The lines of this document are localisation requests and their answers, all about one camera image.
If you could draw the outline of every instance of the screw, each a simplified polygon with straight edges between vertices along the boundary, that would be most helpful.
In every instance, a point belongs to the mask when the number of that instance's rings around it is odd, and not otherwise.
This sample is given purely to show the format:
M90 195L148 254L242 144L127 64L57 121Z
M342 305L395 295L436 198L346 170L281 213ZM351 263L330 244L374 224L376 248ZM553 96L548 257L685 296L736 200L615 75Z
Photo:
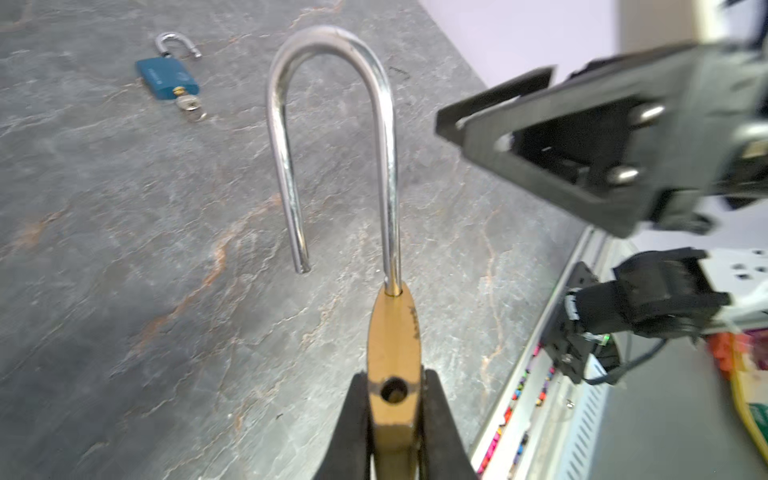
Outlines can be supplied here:
M626 165L619 165L618 167L613 167L608 171L608 174L605 176L605 180L610 185L623 187L624 185L629 185L634 182L639 175L640 171L637 168L627 167Z
M662 104L642 104L629 111L629 122L635 127L642 127L657 120L664 113Z

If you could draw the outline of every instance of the gray marble table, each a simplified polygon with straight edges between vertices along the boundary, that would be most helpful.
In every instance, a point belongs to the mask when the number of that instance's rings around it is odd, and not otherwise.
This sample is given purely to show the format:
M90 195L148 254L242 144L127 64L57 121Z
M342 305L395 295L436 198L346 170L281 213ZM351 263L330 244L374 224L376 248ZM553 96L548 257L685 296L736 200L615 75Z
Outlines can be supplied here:
M292 32L320 23L356 33L388 69L403 277L423 362L472 442L581 225L433 134L438 108L482 85L415 0L9 0L1 477L293 479L317 467L364 367L382 282L370 105L327 56L289 93L314 265L293 272L265 77ZM166 30L203 51L185 59L202 123L137 79L134 62Z

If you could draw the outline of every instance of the white wall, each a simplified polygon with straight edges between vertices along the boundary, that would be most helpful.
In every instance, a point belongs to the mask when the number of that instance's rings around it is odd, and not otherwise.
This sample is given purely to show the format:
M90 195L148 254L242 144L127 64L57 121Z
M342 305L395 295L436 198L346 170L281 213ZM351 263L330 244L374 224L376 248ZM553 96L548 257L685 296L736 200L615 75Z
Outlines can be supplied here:
M614 0L420 1L488 86L543 65L557 65L556 81L561 81L591 59L614 55L618 49ZM745 0L729 9L733 37L755 34L762 4ZM640 250L768 247L768 201L729 212L718 199L707 199L700 210L721 224L715 233L699 237L646 231L632 240Z

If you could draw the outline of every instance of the padlock body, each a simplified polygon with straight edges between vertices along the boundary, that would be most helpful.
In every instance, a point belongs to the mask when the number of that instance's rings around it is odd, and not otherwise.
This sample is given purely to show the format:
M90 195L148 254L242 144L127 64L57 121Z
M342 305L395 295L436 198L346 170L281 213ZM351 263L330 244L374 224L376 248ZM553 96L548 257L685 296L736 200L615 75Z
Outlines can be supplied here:
M176 58L155 57L139 60L136 62L136 69L158 100L174 100L176 87L184 87L192 95L200 92L200 86Z

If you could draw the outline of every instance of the silver metal shackle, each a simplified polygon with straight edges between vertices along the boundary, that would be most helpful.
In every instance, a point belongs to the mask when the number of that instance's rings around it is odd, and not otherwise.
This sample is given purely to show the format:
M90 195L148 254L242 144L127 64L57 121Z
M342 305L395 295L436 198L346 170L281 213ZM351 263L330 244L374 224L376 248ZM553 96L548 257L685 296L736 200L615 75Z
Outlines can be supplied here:
M197 46L189 39L189 37L181 33L176 33L175 31L166 31L159 34L154 39L154 46L157 47L157 51L160 52L161 57L171 56L171 52L168 51L168 47L165 46L166 40L180 41L184 44L185 47L189 49L190 52L192 52L192 55L194 55L195 58L200 58L203 56L203 54L200 53L200 49L197 48Z
M286 132L286 93L298 67L319 54L347 60L362 77L373 106L373 127L379 171L379 215L384 255L384 286L387 295L398 296L400 283L400 228L397 198L397 151L395 146L395 108L392 90L384 67L371 49L348 31L321 25L298 31L277 51L266 87L266 121L277 166L280 195L286 215L293 264L297 273L309 272L310 255L304 238L293 162Z

